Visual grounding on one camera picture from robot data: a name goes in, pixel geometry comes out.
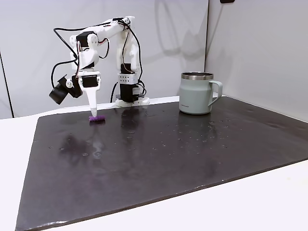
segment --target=purple sponge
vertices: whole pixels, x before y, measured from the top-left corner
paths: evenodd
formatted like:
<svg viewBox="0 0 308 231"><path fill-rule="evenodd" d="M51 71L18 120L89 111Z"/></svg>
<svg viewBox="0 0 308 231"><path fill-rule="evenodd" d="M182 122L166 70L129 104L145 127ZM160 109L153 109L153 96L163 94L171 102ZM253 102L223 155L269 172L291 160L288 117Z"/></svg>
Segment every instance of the purple sponge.
<svg viewBox="0 0 308 231"><path fill-rule="evenodd" d="M98 115L97 117L92 117L89 116L89 121L90 122L95 122L95 121L101 121L101 120L105 120L105 116L103 115Z"/></svg>

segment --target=light green mug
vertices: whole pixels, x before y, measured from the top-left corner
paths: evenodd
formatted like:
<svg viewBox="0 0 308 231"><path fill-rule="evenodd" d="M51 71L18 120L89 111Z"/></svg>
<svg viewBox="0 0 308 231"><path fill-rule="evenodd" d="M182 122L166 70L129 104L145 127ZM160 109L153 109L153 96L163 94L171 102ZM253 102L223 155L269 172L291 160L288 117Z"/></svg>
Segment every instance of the light green mug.
<svg viewBox="0 0 308 231"><path fill-rule="evenodd" d="M212 104L222 96L222 83L205 72L185 72L181 75L180 111L193 115L211 112ZM213 84L218 85L218 97L213 100Z"/></svg>

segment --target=dark table mat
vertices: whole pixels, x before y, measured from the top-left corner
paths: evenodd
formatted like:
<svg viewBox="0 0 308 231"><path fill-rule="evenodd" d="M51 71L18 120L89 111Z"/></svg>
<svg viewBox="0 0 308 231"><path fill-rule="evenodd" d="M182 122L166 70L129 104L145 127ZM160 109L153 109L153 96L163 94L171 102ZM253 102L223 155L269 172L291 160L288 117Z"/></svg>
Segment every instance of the dark table mat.
<svg viewBox="0 0 308 231"><path fill-rule="evenodd" d="M308 124L223 97L38 120L16 230L43 230L205 189L308 158Z"/></svg>

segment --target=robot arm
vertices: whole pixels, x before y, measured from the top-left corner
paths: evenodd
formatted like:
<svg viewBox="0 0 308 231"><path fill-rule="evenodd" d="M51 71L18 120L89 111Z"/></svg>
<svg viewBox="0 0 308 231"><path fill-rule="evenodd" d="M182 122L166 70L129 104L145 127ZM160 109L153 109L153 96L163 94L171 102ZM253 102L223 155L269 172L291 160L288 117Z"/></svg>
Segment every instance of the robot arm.
<svg viewBox="0 0 308 231"><path fill-rule="evenodd" d="M70 53L71 60L77 56L77 64L72 62L72 69L76 70L76 75L72 79L60 79L59 84L50 93L50 97L58 104L62 102L65 96L70 93L74 98L78 98L82 92L86 92L91 108L92 115L97 116L96 91L101 86L101 73L94 70L99 61L97 52L98 46L109 39L118 36L118 46L116 51L118 82L120 83L121 98L125 102L134 102L138 100L139 87L136 72L139 70L139 47L130 29L134 29L135 17L127 16L124 18L109 19L100 25L90 26L80 31L79 35L70 37L70 43L74 47ZM124 63L126 52L129 51L130 63Z"/></svg>

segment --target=stainless steel rim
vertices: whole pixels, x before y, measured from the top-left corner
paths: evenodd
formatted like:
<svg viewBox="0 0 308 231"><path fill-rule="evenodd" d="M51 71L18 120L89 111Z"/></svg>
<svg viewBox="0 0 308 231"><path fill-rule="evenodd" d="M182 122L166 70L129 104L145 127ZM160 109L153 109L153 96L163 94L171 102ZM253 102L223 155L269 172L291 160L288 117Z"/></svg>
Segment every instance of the stainless steel rim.
<svg viewBox="0 0 308 231"><path fill-rule="evenodd" d="M206 72L184 72L181 78L189 80L211 80L214 78L214 75Z"/></svg>

